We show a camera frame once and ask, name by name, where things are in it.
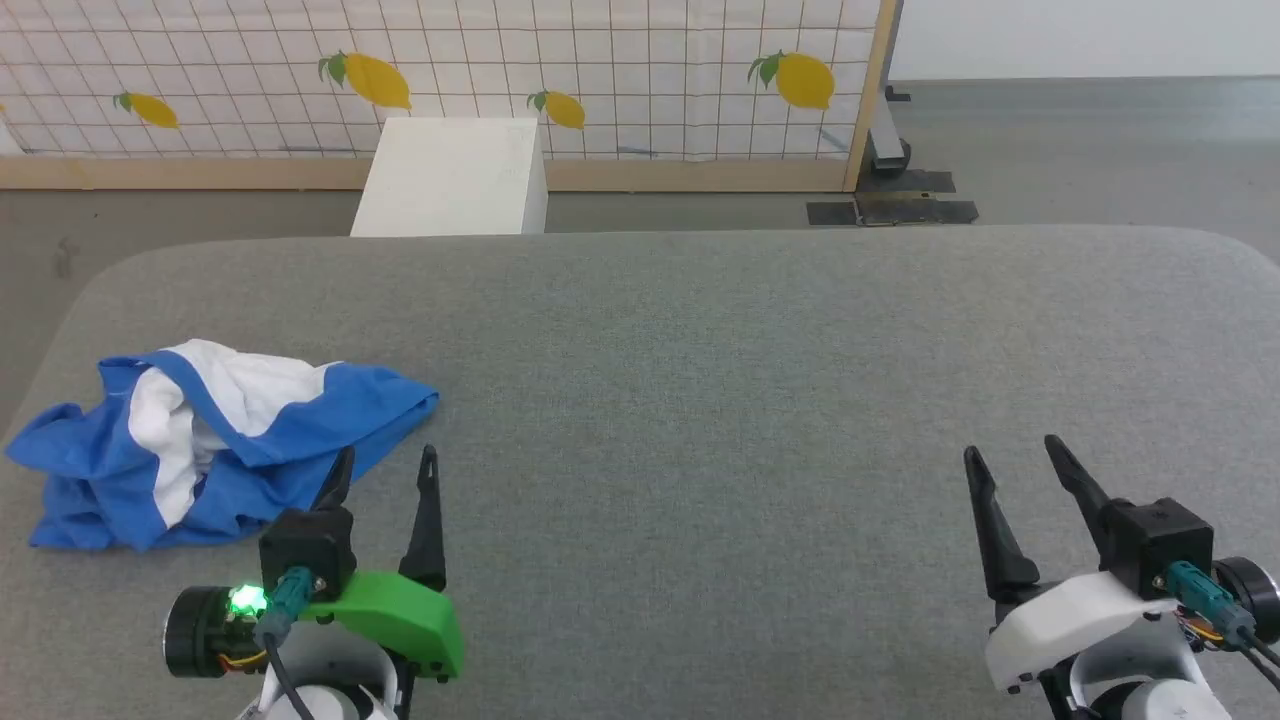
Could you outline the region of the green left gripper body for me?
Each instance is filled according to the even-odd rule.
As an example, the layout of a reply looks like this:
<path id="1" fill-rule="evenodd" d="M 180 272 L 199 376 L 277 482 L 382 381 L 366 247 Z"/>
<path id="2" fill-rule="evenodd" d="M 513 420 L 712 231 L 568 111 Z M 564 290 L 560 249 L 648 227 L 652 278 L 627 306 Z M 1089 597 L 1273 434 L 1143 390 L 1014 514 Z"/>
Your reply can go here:
<path id="1" fill-rule="evenodd" d="M 332 618 L 349 632 L 419 666 L 420 676 L 456 679 L 465 641 L 452 600 L 390 571 L 356 571 L 334 601 L 314 601 L 301 621 Z"/>

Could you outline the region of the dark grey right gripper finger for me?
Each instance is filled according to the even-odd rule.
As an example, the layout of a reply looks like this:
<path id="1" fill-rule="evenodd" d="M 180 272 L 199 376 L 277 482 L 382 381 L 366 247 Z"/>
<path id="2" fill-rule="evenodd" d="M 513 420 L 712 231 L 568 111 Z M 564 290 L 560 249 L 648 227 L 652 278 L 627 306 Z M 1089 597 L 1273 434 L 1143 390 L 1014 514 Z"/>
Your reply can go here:
<path id="1" fill-rule="evenodd" d="M 1111 502 L 1110 496 L 1059 436 L 1046 436 L 1044 448 L 1061 487 L 1075 500 L 1098 556 L 1107 557 L 1111 541 L 1103 510 Z"/>
<path id="2" fill-rule="evenodd" d="M 964 466 L 987 594 L 997 607 L 1016 607 L 1038 594 L 1039 569 L 1023 553 L 978 447 L 965 448 Z"/>

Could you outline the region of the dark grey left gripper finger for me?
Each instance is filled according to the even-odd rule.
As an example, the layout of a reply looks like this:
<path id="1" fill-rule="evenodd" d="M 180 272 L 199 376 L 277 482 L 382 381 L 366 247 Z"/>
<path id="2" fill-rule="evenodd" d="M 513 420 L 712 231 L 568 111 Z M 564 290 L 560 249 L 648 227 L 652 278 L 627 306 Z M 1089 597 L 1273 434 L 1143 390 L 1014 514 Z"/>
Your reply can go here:
<path id="1" fill-rule="evenodd" d="M 435 447 L 425 445 L 416 478 L 419 502 L 410 543 L 399 561 L 399 574 L 443 593 L 447 588 L 447 565 L 438 462 Z"/>
<path id="2" fill-rule="evenodd" d="M 339 509 L 349 492 L 349 483 L 355 469 L 355 448 L 343 447 L 334 457 L 333 464 L 321 484 L 312 511 L 330 511 Z"/>

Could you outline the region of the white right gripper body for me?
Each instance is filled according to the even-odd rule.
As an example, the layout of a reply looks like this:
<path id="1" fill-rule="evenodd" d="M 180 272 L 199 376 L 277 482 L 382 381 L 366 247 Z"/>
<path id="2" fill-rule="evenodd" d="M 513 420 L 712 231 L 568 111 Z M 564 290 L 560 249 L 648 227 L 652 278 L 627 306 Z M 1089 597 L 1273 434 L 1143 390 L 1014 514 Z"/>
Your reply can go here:
<path id="1" fill-rule="evenodd" d="M 1027 684 L 1053 667 L 1126 630 L 1148 612 L 1170 612 L 1171 597 L 1144 600 L 1112 573 L 1066 579 L 1011 610 L 986 643 L 986 666 L 998 692 Z"/>

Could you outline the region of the blue and white garment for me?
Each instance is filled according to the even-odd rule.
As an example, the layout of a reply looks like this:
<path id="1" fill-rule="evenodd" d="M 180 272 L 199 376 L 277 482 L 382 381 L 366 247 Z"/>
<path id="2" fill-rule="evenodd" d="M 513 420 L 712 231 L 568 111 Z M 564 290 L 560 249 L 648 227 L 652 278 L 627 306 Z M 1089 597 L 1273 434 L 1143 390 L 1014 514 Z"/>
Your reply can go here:
<path id="1" fill-rule="evenodd" d="M 308 509 L 343 448 L 353 477 L 435 410 L 384 366 L 248 354 L 207 340 L 97 365 L 101 401 L 59 404 L 6 447 L 44 474 L 37 548 L 225 544 Z"/>

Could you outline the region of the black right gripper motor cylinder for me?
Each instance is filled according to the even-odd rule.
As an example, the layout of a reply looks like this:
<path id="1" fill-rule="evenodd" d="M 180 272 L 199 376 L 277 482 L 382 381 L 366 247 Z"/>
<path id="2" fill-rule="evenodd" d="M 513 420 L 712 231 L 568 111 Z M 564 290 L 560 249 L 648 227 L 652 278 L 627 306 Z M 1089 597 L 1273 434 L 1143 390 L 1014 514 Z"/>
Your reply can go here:
<path id="1" fill-rule="evenodd" d="M 1254 618 L 1254 634 L 1262 643 L 1280 642 L 1280 585 L 1265 569 L 1234 556 L 1215 560 L 1212 577 Z"/>

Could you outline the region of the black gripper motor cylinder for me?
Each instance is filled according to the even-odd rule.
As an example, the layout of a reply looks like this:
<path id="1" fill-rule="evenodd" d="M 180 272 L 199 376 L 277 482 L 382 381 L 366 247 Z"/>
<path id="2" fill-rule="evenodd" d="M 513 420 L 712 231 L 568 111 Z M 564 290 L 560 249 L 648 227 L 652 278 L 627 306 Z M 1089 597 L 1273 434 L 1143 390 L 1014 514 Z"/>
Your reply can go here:
<path id="1" fill-rule="evenodd" d="M 1212 577 L 1254 618 L 1254 634 L 1262 643 L 1280 642 L 1280 585 L 1265 569 L 1234 556 L 1215 560 Z"/>
<path id="2" fill-rule="evenodd" d="M 261 674 L 268 655 L 255 639 L 268 597 L 257 585 L 196 585 L 183 589 L 166 615 L 165 665 L 173 676 L 216 679 Z"/>

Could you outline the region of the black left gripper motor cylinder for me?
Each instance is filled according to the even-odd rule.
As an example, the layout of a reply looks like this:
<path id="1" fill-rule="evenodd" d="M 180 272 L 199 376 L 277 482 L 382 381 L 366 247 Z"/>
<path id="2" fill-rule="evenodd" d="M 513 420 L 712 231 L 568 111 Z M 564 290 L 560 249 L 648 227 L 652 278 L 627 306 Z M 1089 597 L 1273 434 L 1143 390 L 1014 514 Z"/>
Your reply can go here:
<path id="1" fill-rule="evenodd" d="M 257 585 L 196 585 L 183 589 L 166 615 L 165 665 L 173 676 L 216 679 L 261 674 L 268 655 L 255 639 L 268 597 Z"/>

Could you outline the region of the white box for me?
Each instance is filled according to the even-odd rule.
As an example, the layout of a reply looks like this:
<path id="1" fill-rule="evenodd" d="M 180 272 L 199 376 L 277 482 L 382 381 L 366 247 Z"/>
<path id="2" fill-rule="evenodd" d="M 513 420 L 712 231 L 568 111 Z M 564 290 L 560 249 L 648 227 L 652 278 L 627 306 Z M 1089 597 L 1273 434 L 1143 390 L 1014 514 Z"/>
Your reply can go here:
<path id="1" fill-rule="evenodd" d="M 349 234 L 541 234 L 548 187 L 532 118 L 390 118 Z"/>

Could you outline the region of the grey metal partition stand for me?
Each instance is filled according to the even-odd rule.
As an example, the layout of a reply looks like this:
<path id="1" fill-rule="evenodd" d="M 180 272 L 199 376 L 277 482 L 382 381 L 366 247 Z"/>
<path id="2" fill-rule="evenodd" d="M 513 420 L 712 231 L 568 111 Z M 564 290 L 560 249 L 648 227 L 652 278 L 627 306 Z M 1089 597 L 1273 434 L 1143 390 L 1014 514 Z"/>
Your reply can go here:
<path id="1" fill-rule="evenodd" d="M 873 100 L 865 115 L 869 122 L 864 145 L 864 167 L 881 178 L 901 176 L 910 165 L 913 150 L 902 137 L 893 119 L 893 106 L 913 100 L 910 92 L 900 92 L 890 81 L 891 63 L 900 29 L 905 0 L 881 0 L 873 51 L 868 67 L 868 79 L 873 79 L 876 94 L 865 91 L 863 97 Z"/>

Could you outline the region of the lemon print partition panel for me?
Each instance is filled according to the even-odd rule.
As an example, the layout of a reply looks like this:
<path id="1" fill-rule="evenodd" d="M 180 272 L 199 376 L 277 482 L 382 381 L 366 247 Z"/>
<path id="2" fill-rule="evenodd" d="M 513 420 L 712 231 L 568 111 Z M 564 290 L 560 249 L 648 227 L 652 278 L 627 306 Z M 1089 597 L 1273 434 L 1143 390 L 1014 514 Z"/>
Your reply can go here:
<path id="1" fill-rule="evenodd" d="M 353 190 L 532 118 L 554 190 L 854 187 L 901 0 L 0 0 L 0 190 Z"/>

